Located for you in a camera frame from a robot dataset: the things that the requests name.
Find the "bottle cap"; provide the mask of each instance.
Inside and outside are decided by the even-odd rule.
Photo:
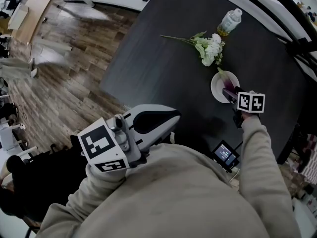
[[[240,17],[242,15],[242,10],[240,9],[235,9],[234,10],[234,15],[236,15],[237,17]]]

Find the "white plate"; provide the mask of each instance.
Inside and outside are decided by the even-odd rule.
[[[236,87],[236,86],[240,87],[240,83],[239,83],[239,80],[237,79],[237,77],[230,71],[225,70],[225,72],[227,73],[228,77],[232,81],[233,86],[234,87]],[[212,92],[212,95],[219,102],[229,103],[229,101],[226,99],[226,97],[224,97],[224,95],[222,94],[223,88],[224,88],[224,84],[223,84],[223,81],[221,80],[220,74],[218,72],[215,76],[213,76],[213,78],[211,80],[211,92]]]

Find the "sweatshirt sleeve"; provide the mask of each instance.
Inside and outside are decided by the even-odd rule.
[[[241,195],[256,210],[270,237],[301,237],[266,127],[253,116],[242,123],[242,128]]]
[[[52,204],[49,207],[36,237],[72,237],[81,223],[124,182],[125,173],[126,170],[99,173],[87,164],[87,178],[69,196],[66,206]]]

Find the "purple vegetable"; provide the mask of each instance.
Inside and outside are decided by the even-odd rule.
[[[218,71],[219,71],[219,74],[220,74],[220,78],[223,81],[224,88],[227,89],[228,91],[232,92],[232,93],[236,93],[235,87],[232,84],[232,82],[231,82],[230,78],[228,77],[227,73],[225,71],[223,71],[222,69],[220,69],[219,67],[218,67]]]

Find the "digital screen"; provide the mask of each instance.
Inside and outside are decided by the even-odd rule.
[[[236,158],[235,155],[231,154],[231,151],[225,147],[223,144],[219,146],[214,152],[219,158],[221,158],[226,165],[230,165],[232,161]]]

